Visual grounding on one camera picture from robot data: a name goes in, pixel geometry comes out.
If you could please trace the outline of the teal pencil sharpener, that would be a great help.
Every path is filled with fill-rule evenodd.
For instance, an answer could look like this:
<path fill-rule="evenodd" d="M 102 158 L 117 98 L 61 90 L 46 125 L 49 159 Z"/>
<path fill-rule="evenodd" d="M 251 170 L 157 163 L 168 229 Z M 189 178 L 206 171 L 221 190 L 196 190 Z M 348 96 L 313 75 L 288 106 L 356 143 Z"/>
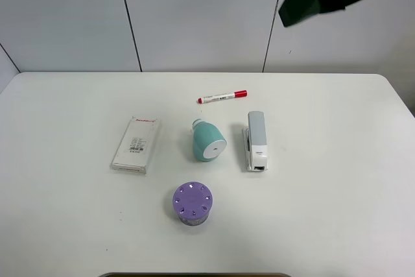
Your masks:
<path fill-rule="evenodd" d="M 196 119 L 192 124 L 193 154 L 201 162 L 211 162 L 226 148 L 227 141 L 213 124 Z"/>

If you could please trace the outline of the grey white stapler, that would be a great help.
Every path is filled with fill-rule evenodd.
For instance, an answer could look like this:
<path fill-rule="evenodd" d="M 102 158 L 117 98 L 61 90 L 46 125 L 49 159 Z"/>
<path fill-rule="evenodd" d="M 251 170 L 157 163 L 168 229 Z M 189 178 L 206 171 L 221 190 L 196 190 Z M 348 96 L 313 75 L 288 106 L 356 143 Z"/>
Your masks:
<path fill-rule="evenodd" d="M 266 171 L 268 169 L 268 144 L 263 112 L 248 112 L 248 126 L 243 128 L 243 137 L 247 170 Z"/>

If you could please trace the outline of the red whiteboard marker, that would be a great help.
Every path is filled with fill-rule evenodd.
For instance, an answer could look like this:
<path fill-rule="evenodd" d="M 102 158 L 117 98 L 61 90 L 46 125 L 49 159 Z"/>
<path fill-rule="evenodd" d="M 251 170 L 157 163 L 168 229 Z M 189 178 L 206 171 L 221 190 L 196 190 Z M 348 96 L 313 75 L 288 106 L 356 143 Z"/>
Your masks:
<path fill-rule="evenodd" d="M 198 104 L 207 104 L 210 102 L 217 102 L 217 101 L 224 101 L 228 99 L 235 99 L 235 98 L 243 98 L 248 95 L 248 92 L 246 90 L 240 90 L 230 93 L 223 93 L 219 95 L 210 95 L 205 97 L 200 97 L 197 100 Z"/>

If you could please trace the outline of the white flat cardboard box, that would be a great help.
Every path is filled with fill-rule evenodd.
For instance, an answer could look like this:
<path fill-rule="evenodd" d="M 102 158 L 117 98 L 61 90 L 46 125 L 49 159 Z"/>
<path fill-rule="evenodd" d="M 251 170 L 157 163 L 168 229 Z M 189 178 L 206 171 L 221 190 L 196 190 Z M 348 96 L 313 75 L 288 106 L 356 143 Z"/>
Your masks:
<path fill-rule="evenodd" d="M 132 117 L 111 162 L 111 168 L 147 174 L 160 128 L 161 121 L 158 118 Z"/>

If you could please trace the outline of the purple round air freshener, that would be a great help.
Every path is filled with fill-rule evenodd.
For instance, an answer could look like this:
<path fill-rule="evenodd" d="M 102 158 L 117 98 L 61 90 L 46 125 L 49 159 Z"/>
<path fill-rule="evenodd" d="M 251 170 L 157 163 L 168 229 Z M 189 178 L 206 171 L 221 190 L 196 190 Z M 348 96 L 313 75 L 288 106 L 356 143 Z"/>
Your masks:
<path fill-rule="evenodd" d="M 179 220 L 188 226 L 198 226 L 209 217 L 213 205 L 210 189 L 200 182 L 179 186 L 172 196 L 172 206 Z"/>

